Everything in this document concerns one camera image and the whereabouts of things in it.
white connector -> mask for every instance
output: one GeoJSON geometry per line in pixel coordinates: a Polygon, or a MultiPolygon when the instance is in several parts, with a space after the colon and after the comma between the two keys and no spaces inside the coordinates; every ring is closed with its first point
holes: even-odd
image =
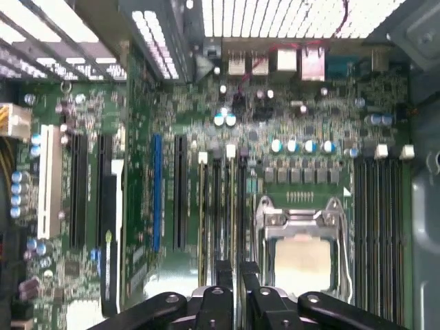
{"type": "Polygon", "coordinates": [[[37,238],[49,239],[61,233],[63,187],[61,132],[54,125],[41,125],[40,175],[38,183],[37,238]]]}
{"type": "Polygon", "coordinates": [[[378,144],[374,152],[374,159],[381,160],[388,157],[388,146],[386,144],[378,144]]]}
{"type": "Polygon", "coordinates": [[[401,160],[411,160],[415,157],[414,146],[412,144],[406,144],[401,149],[400,157],[401,160]]]}
{"type": "Polygon", "coordinates": [[[208,165],[208,153],[205,151],[199,152],[199,164],[205,164],[208,165]]]}
{"type": "Polygon", "coordinates": [[[236,153],[237,153],[237,148],[235,144],[226,144],[226,157],[228,159],[235,158],[236,153]]]}

wire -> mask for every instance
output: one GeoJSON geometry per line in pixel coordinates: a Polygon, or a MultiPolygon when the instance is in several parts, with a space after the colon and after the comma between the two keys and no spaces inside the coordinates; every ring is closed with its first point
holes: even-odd
{"type": "MultiPolygon", "coordinates": [[[[341,32],[342,28],[344,27],[345,23],[347,22],[347,19],[349,17],[349,0],[342,0],[342,5],[344,6],[344,17],[342,17],[342,21],[339,24],[338,28],[335,30],[335,32],[331,35],[330,39],[335,38],[336,35],[341,32]]],[[[272,47],[269,48],[269,52],[268,53],[272,53],[273,51],[281,48],[281,47],[290,47],[290,48],[294,48],[295,50],[301,48],[301,46],[311,46],[311,45],[322,45],[323,43],[325,43],[324,39],[320,39],[320,40],[313,40],[313,41],[307,41],[304,45],[301,45],[299,43],[281,43],[281,44],[277,44],[277,45],[273,45],[272,47]]],[[[242,79],[241,82],[239,84],[239,91],[241,91],[241,85],[250,78],[250,76],[252,75],[252,72],[254,71],[254,69],[256,67],[258,67],[263,61],[265,60],[265,56],[260,57],[255,64],[252,66],[252,69],[250,70],[250,72],[248,72],[247,74],[245,74],[242,79]]]]}

capacitor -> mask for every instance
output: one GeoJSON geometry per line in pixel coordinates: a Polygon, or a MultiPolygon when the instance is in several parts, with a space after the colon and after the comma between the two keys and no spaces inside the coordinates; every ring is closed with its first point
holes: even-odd
{"type": "Polygon", "coordinates": [[[225,122],[225,118],[221,113],[218,113],[217,115],[214,116],[214,125],[215,126],[221,126],[223,125],[225,122]]]}
{"type": "Polygon", "coordinates": [[[291,153],[295,153],[298,150],[298,143],[295,140],[289,140],[287,143],[287,150],[291,153]]]}
{"type": "Polygon", "coordinates": [[[14,206],[11,208],[10,214],[13,219],[18,219],[19,217],[26,215],[28,211],[29,208],[27,206],[14,206]]]}
{"type": "Polygon", "coordinates": [[[28,184],[13,184],[13,185],[11,185],[11,192],[14,195],[25,194],[28,191],[29,191],[29,185],[28,184]]]}
{"type": "Polygon", "coordinates": [[[332,141],[326,141],[322,144],[321,149],[325,153],[334,153],[336,150],[336,147],[332,141]]]}
{"type": "Polygon", "coordinates": [[[39,146],[32,146],[29,154],[30,154],[30,157],[32,157],[32,158],[40,157],[41,148],[39,146]]]}
{"type": "Polygon", "coordinates": [[[51,254],[54,250],[54,246],[49,241],[40,241],[36,246],[36,253],[39,256],[45,256],[47,254],[51,254]]]}
{"type": "Polygon", "coordinates": [[[69,137],[67,136],[67,135],[63,135],[62,137],[61,137],[61,140],[60,140],[60,142],[61,142],[61,144],[63,145],[63,146],[65,146],[66,144],[68,144],[69,143],[69,137]]]}
{"type": "Polygon", "coordinates": [[[344,155],[350,158],[356,158],[359,155],[359,151],[356,148],[345,149],[344,155]]]}
{"type": "Polygon", "coordinates": [[[19,291],[25,292],[35,288],[38,289],[39,287],[40,287],[40,279],[37,276],[33,276],[29,280],[25,280],[24,282],[21,282],[19,284],[19,291]]]}
{"type": "Polygon", "coordinates": [[[237,117],[235,117],[234,114],[229,113],[229,114],[226,116],[226,124],[227,124],[229,127],[234,126],[236,122],[237,122],[237,117]]]}
{"type": "Polygon", "coordinates": [[[282,147],[283,147],[283,145],[281,144],[281,141],[278,139],[273,140],[270,145],[270,148],[275,153],[279,153],[281,151],[282,147]]]}
{"type": "Polygon", "coordinates": [[[36,241],[36,239],[28,239],[28,240],[27,240],[26,248],[27,248],[29,251],[35,251],[35,250],[36,250],[36,247],[37,247],[37,241],[36,241]]]}
{"type": "Polygon", "coordinates": [[[32,134],[30,143],[34,146],[39,146],[41,144],[41,135],[38,133],[32,134]]]}
{"type": "Polygon", "coordinates": [[[19,183],[26,183],[30,181],[30,174],[29,172],[25,170],[16,170],[11,175],[12,182],[19,184],[19,183]]]}
{"type": "Polygon", "coordinates": [[[304,151],[306,153],[314,153],[316,151],[316,143],[312,140],[307,140],[304,143],[304,151]]]}
{"type": "Polygon", "coordinates": [[[38,296],[39,296],[39,290],[37,288],[20,292],[20,300],[21,301],[32,300],[38,296]]]}
{"type": "Polygon", "coordinates": [[[383,115],[381,121],[382,121],[382,125],[391,126],[393,124],[393,117],[392,115],[383,115]]]}
{"type": "Polygon", "coordinates": [[[12,206],[22,206],[27,205],[29,202],[29,197],[25,195],[13,195],[11,196],[12,206]]]}
{"type": "Polygon", "coordinates": [[[40,260],[41,268],[49,268],[51,265],[52,265],[52,259],[49,256],[46,256],[45,258],[42,258],[40,260]]]}
{"type": "Polygon", "coordinates": [[[364,119],[365,124],[370,126],[379,126],[382,123],[382,117],[377,114],[368,115],[364,119]]]}

mounting screw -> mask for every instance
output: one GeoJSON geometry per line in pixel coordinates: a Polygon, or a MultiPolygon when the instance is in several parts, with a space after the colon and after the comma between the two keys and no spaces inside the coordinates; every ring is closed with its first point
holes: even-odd
{"type": "Polygon", "coordinates": [[[262,295],[264,295],[264,296],[268,296],[268,295],[270,294],[270,290],[269,290],[268,288],[266,288],[266,287],[262,287],[262,288],[260,289],[260,293],[261,293],[262,295]]]}
{"type": "Polygon", "coordinates": [[[214,288],[212,292],[213,294],[223,294],[223,290],[219,287],[214,288]]]}
{"type": "Polygon", "coordinates": [[[319,301],[319,298],[315,296],[314,294],[310,294],[307,296],[307,299],[309,299],[309,302],[316,304],[319,301]]]}
{"type": "Polygon", "coordinates": [[[168,304],[173,304],[179,301],[179,297],[176,296],[175,294],[170,294],[166,300],[165,300],[168,304]]]}

pci slot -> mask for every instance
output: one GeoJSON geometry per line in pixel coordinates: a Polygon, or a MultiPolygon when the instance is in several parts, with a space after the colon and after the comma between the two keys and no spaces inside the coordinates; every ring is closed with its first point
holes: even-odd
{"type": "Polygon", "coordinates": [[[153,251],[160,250],[160,237],[162,235],[162,136],[153,134],[153,251]]]}
{"type": "Polygon", "coordinates": [[[86,239],[87,218],[87,136],[71,137],[70,246],[82,248],[86,239]]]}
{"type": "Polygon", "coordinates": [[[60,129],[41,125],[41,154],[38,183],[37,237],[50,239],[61,233],[63,148],[60,129]]]}
{"type": "Polygon", "coordinates": [[[188,140],[186,135],[174,137],[174,223],[173,247],[184,250],[188,228],[188,140]]]}
{"type": "Polygon", "coordinates": [[[113,138],[111,135],[99,135],[98,136],[98,184],[96,186],[96,246],[101,246],[102,242],[102,181],[105,175],[109,174],[112,155],[112,143],[113,138]]]}

